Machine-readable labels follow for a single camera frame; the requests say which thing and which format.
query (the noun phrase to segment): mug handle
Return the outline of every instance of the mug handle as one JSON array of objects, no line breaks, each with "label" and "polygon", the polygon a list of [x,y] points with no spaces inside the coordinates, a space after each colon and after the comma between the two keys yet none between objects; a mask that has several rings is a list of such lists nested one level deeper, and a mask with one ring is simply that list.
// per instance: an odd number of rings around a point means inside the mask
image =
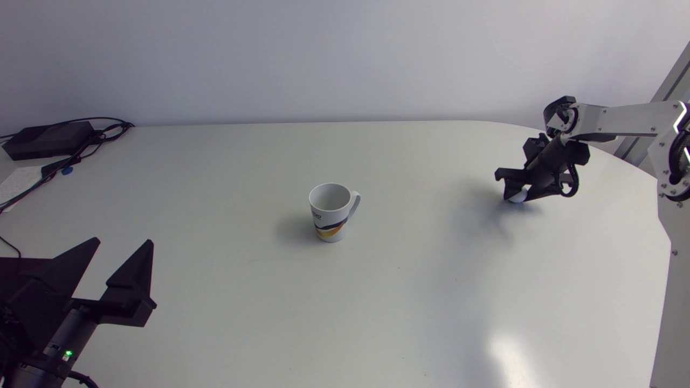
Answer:
[{"label": "mug handle", "polygon": [[355,214],[355,210],[357,210],[357,206],[359,206],[359,201],[362,199],[362,196],[354,190],[352,190],[352,196],[355,198],[355,201],[353,202],[352,207],[350,207],[350,214],[348,214],[348,218],[352,218],[352,215]]}]

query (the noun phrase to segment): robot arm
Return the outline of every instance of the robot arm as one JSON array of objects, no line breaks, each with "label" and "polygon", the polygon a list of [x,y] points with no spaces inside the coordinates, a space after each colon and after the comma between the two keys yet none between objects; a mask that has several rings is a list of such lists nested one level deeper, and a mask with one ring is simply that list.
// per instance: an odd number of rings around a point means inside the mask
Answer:
[{"label": "robot arm", "polygon": [[659,220],[671,240],[671,261],[650,387],[690,387],[687,105],[661,101],[609,108],[579,104],[566,96],[544,109],[544,123],[546,134],[528,139],[523,147],[527,163],[522,170],[496,170],[496,180],[504,179],[506,184],[504,199],[521,202],[547,195],[571,197],[579,186],[575,165],[583,166],[589,160],[586,142],[608,142],[617,136],[656,137],[648,152],[658,183]]}]

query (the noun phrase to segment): white mug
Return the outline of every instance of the white mug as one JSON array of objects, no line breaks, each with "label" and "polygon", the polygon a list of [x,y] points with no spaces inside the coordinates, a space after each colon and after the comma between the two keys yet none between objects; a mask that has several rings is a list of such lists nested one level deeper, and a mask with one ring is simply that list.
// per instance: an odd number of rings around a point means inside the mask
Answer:
[{"label": "white mug", "polygon": [[313,188],[309,193],[309,204],[319,238],[325,242],[342,240],[361,198],[357,191],[350,191],[337,183],[324,183]]}]

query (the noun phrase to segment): power adapter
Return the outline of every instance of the power adapter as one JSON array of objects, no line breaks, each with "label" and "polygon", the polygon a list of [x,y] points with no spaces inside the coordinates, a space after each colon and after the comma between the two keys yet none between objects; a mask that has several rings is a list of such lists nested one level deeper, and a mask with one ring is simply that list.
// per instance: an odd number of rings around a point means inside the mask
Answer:
[{"label": "power adapter", "polygon": [[74,155],[94,132],[90,122],[31,126],[19,131],[2,148],[12,160]]}]

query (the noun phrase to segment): white table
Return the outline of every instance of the white table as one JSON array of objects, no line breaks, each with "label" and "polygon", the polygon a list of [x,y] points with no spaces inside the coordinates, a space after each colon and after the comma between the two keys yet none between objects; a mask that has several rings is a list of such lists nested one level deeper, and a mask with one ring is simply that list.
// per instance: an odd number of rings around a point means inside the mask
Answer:
[{"label": "white table", "polygon": [[[654,181],[592,149],[575,197],[505,203],[493,172],[536,135],[135,128],[0,215],[0,235],[38,258],[100,238],[75,293],[94,299],[153,240],[158,309],[99,327],[75,367],[102,388],[647,387],[669,251]],[[335,244],[308,211],[322,182],[362,194]]]}]

